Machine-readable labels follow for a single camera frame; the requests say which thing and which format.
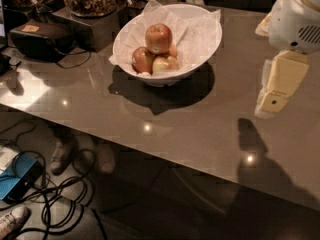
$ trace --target apple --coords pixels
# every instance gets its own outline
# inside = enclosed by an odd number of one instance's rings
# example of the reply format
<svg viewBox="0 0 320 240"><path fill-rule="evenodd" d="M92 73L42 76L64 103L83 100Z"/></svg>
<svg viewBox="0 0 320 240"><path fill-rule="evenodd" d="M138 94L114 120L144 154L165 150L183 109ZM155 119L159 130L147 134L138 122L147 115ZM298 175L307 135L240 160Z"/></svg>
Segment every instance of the apple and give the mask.
<svg viewBox="0 0 320 240"><path fill-rule="evenodd" d="M169 51L167 54L176 58L178 57L178 49L173 43L170 45Z"/></svg>
<svg viewBox="0 0 320 240"><path fill-rule="evenodd" d="M179 70L179 61L171 55L159 55L155 58L152 65L152 73L168 72L171 70Z"/></svg>
<svg viewBox="0 0 320 240"><path fill-rule="evenodd" d="M140 46L132 53L132 66L138 73L147 72L152 74L152 64L155 55L145 46Z"/></svg>
<svg viewBox="0 0 320 240"><path fill-rule="evenodd" d="M171 29L162 23L153 24L145 33L147 48L154 54L164 54L169 51L172 43Z"/></svg>

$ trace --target white robot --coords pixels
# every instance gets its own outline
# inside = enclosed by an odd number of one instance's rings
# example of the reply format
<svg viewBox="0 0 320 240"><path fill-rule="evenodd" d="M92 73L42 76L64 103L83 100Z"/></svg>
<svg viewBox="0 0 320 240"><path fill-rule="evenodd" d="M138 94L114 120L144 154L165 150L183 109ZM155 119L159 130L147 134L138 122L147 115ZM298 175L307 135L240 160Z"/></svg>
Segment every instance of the white robot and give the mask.
<svg viewBox="0 0 320 240"><path fill-rule="evenodd" d="M277 0L256 33L280 50L263 69L255 115L272 118L288 103L308 72L308 54L320 50L320 0Z"/></svg>

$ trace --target power cord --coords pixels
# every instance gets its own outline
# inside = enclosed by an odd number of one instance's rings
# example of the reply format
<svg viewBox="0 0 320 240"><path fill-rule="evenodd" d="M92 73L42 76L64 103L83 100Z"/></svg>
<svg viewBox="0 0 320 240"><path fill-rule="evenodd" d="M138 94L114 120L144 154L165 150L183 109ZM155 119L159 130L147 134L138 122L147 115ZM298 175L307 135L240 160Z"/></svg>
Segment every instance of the power cord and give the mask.
<svg viewBox="0 0 320 240"><path fill-rule="evenodd" d="M14 127L16 127L17 125L19 125L23 122L25 122L25 120L20 120L17 123L13 124L12 126L0 131L0 135L5 132L8 132L9 130L13 129ZM19 137L21 137L23 134L32 132L34 129L35 129L35 125L33 124L32 128L30 128L24 132L19 133L16 136L14 141L8 140L7 138L3 139L3 141L4 141L5 145L8 145L8 143L10 143L10 144L14 144L17 146L16 141L19 139ZM93 157L95 157L93 151L91 151L89 149L82 149L79 152L80 153L91 152ZM26 182L27 186L34 189L34 191L31 194L29 194L21 199L11 200L13 203L4 207L4 208L0 208L0 211L10 209L10 208L12 208L18 204L24 203L26 201L36 202L36 203L44 203L44 207L43 207L43 210L41 213L41 220L45 226L45 229L35 228L35 227L25 228L25 229L22 229L21 231L19 231L18 233L16 233L15 237L22 235L22 234L25 234L27 232L41 232L44 234L42 239L45 240L45 239L47 239L48 235L61 236L61 235L64 235L64 234L72 231L80 223L81 219L83 218L84 207L88 206L90 204L91 200L93 199L93 193L92 193L92 196L89 198L89 201L85 205L78 203L78 202L83 201L83 199L86 197L86 193L88 190L88 184L85 182L85 179L88 176L88 174L91 172L91 170L93 169L93 166L95 164L95 160L93 159L91 166L85 172L82 172L79 168L76 168L75 164L73 164L74 169L80 174L80 176L70 177L70 178L64 180L63 182L61 182L60 185L53 184L54 185L53 187L49 187L49 184L52 183L52 181L50 178L47 177L47 174L46 174L46 170L45 170L46 169L46 160L45 160L45 158L40 153L38 153L36 151L32 151L32 150L20 151L12 160L13 174L6 175L4 177L1 177L1 175L0 175L0 180L4 180L7 177L15 177L15 178L19 177L19 175L17 174L17 172L15 170L15 168L16 168L15 165L19 161L21 156L23 156L24 154L28 154L28 155L33 154L36 156L37 160L41 160L41 164L43 166L43 172L41 175L41 184L40 184L40 186L37 186L33 182ZM70 200L69 211L68 211L67 215L64 218L62 218L62 220L60 222L53 224L51 221L52 206L62 198L61 193L65 188L67 188L71 185L74 185L76 183L82 183L82 191L80 191L79 196L76 197L75 200ZM41 196L43 197L43 201L42 202L36 201ZM75 216L75 212L77 210L76 209L77 207L80 207L80 211L79 211L79 215L78 215L78 218L76 219L76 221L74 223L72 223L71 226L64 228L64 229L61 229L62 227L67 226L71 222L72 218ZM101 223L101 220L100 220L98 214L93 209L91 209L91 211L93 212L93 214L98 222L98 225L100 227L103 238L107 240L106 232L102 226L102 223Z"/></svg>
<svg viewBox="0 0 320 240"><path fill-rule="evenodd" d="M84 54L84 53L89 54L88 57L84 61L82 61L81 63L79 63L77 65L71 66L71 67L65 67L65 66L61 65L59 62L56 62L56 65L59 66L60 68L63 68L63 69L71 69L71 68L79 67L79 66L83 65L84 63L86 63L91 58L91 55L92 55L90 50L84 50L84 51L76 52L76 53L63 53L58 48L56 48L56 47L53 47L53 48L58 54L60 54L62 56L79 55L79 54Z"/></svg>

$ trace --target floor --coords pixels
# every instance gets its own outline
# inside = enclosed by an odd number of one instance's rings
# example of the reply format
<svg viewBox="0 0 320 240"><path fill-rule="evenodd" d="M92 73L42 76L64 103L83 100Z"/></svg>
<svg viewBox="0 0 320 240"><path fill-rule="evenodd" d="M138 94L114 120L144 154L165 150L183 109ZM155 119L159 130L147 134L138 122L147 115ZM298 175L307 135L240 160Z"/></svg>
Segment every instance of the floor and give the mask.
<svg viewBox="0 0 320 240"><path fill-rule="evenodd" d="M28 121L0 134L0 139L15 139L18 133L30 129L31 122L36 127L18 138L19 146L30 153L38 152L48 163L56 140L47 124L0 105L0 132L22 119ZM80 148L94 148L90 136L75 134ZM75 209L68 223L52 231L61 232L73 224L75 227L63 235L49 235L48 239L320 239L320 213L315 210L135 150L119 150L113 175L101 176L93 170L84 183L59 193L61 199L50 209L52 223L70 214L70 208ZM90 159L90 152L83 153L62 175L54 176L47 170L47 176L58 185L79 176L77 170L85 170ZM32 215L23 230L45 229L41 221L44 204L40 201L41 198L25 202ZM0 201L0 207L6 204ZM77 222L81 209L83 217ZM17 239L42 239L43 235L28 232Z"/></svg>

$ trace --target table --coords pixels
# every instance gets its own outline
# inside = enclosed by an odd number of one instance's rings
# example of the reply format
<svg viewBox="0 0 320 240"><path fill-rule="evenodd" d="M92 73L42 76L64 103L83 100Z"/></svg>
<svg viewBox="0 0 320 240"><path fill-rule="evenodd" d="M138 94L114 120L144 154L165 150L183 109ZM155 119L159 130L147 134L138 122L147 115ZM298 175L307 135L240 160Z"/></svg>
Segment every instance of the table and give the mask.
<svg viewBox="0 0 320 240"><path fill-rule="evenodd" d="M221 14L217 52L174 86L129 77L108 61L112 44L72 69L8 49L22 64L9 83L17 87L0 88L0 103L320 210L318 54L310 56L311 70L287 107L258 119L262 66L278 51L254 33L264 14L226 8ZM77 65L86 56L62 63Z"/></svg>

